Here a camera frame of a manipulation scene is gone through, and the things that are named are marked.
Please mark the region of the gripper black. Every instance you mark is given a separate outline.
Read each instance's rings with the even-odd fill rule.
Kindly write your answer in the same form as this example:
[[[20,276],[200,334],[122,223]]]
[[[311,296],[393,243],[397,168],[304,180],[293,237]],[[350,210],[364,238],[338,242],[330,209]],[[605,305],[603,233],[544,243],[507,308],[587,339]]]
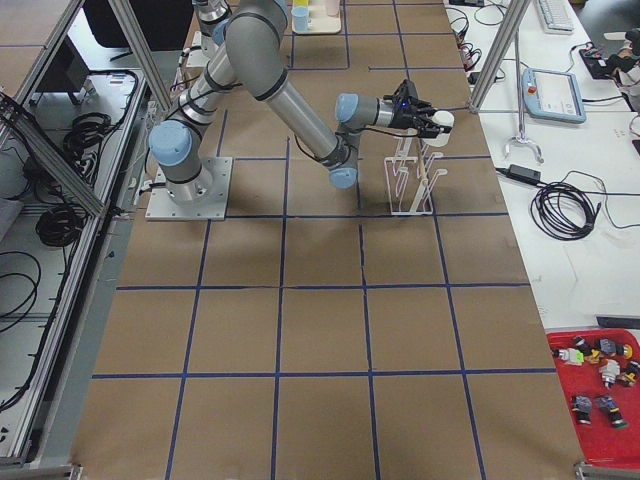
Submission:
[[[446,120],[450,112],[433,107],[429,102],[420,100],[415,84],[404,79],[393,94],[384,95],[383,102],[391,107],[391,120],[388,127],[399,130],[413,128],[422,139],[436,139],[449,135],[453,126],[433,123],[430,120]]]

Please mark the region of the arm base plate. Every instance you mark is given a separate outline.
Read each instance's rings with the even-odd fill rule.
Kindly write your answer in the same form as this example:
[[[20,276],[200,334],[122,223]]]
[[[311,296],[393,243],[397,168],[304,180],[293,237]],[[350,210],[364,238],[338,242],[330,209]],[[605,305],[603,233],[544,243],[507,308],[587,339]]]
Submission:
[[[182,68],[203,68],[209,61],[214,48],[215,43],[210,36],[196,31],[191,45],[185,48],[181,54],[180,66]]]
[[[167,181],[159,167],[146,209],[149,221],[202,221],[225,219],[232,157],[205,157],[199,176],[190,183],[175,184]]]

